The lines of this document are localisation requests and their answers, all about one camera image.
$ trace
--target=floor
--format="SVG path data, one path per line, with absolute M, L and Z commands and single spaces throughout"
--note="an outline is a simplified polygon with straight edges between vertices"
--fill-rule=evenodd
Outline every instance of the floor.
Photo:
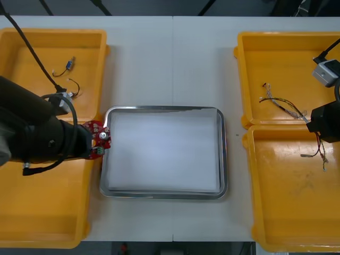
M 238 255 L 242 242 L 128 242 L 130 255 L 155 255 L 162 250 L 185 250 L 190 255 Z M 58 249 L 0 249 L 1 255 L 118 255 L 121 242 L 81 242 L 72 250 Z M 242 255 L 250 255 L 243 249 Z
M 1 0 L 11 15 L 47 15 L 38 0 Z M 100 16 L 90 0 L 45 0 L 54 15 Z M 196 16 L 208 0 L 102 0 L 116 16 Z M 275 0 L 216 0 L 206 16 L 268 16 Z

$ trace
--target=metal tray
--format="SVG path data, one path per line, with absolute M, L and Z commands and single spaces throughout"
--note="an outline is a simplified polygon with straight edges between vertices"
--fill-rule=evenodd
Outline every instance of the metal tray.
M 114 113 L 170 113 L 170 112 L 183 112 L 190 110 L 201 109 L 216 109 L 214 107 L 188 107 L 188 106 L 132 106 L 121 107 L 116 106 L 110 108 L 105 115 L 104 126 L 111 127 L 112 115 Z M 218 142 L 218 155 L 216 155 L 216 162 L 218 162 L 219 170 L 219 191 L 211 192 L 188 192 L 188 191 L 155 191 L 155 190 L 118 190 L 109 189 L 106 182 L 108 171 L 108 154 L 109 150 L 105 152 L 103 159 L 103 166 L 100 178 L 100 191 L 107 197 L 128 197 L 128 198 L 163 198 L 163 199 L 219 199 L 227 191 L 228 178 L 227 178 L 227 152 L 226 152 L 226 139 L 225 139 L 225 123 L 223 114 L 220 110 L 216 109 L 217 116 L 217 142 Z

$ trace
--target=connector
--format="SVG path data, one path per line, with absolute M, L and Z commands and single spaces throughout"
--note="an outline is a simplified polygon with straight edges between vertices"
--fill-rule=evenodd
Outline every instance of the connector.
M 63 93 L 56 93 L 56 94 L 62 97 L 65 97 L 67 100 L 69 100 L 72 103 L 72 98 L 70 97 L 68 93 L 63 92 Z M 70 107 L 67 105 L 67 103 L 65 103 L 65 101 L 62 98 L 50 97 L 48 101 L 54 106 L 56 116 L 65 115 L 71 112 Z
M 66 64 L 66 69 L 67 70 L 71 70 L 72 69 L 74 61 L 75 61 L 75 57 L 72 57 L 71 60 L 68 61 L 68 63 Z

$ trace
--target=yellow plastic bin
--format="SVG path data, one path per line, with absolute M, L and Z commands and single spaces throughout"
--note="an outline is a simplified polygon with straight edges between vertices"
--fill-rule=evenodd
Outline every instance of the yellow plastic bin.
M 61 77 L 52 77 L 68 92 L 77 91 L 79 96 L 73 101 L 78 121 L 99 119 L 101 85 L 105 65 L 106 32 L 89 29 L 22 29 L 52 76 L 52 70 L 59 74 L 65 70 L 67 62 L 74 56 L 73 69 Z M 0 30 L 0 75 L 43 96 L 55 93 L 53 84 L 46 78 L 39 65 L 28 50 L 24 41 L 14 28 Z M 72 121 L 72 115 L 62 116 Z
M 253 125 L 243 137 L 252 179 L 252 237 L 270 252 L 340 251 L 340 144 L 304 125 Z
M 102 30 L 23 29 L 52 74 L 60 73 L 73 56 L 72 71 L 53 78 L 68 91 L 78 121 L 100 119 L 99 103 L 105 64 L 106 33 Z M 0 75 L 42 96 L 55 93 L 15 29 L 0 30 Z M 71 121 L 72 115 L 61 116 Z M 87 212 L 93 160 L 65 161 L 53 170 L 22 176 L 22 164 L 0 168 L 0 247 L 73 248 L 89 232 Z
M 313 109 L 334 101 L 334 90 L 312 76 L 316 67 L 312 58 L 339 37 L 340 32 L 240 33 L 234 55 L 239 65 L 243 126 L 304 124 L 270 101 L 259 103 L 260 97 L 266 97 L 265 82 L 271 84 L 273 97 L 288 99 L 300 111 L 307 111 L 307 119 Z M 332 49 L 327 58 L 340 59 L 340 47 Z

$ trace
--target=white table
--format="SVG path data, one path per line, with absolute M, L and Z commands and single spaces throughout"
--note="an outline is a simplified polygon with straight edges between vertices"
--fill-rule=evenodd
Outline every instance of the white table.
M 101 28 L 107 58 L 101 110 L 112 105 L 214 106 L 225 117 L 229 190 L 217 201 L 112 199 L 94 172 L 89 241 L 251 241 L 252 208 L 240 84 L 241 31 L 338 31 L 340 18 L 28 17 L 21 27 Z M 0 28 L 10 24 L 0 18 Z

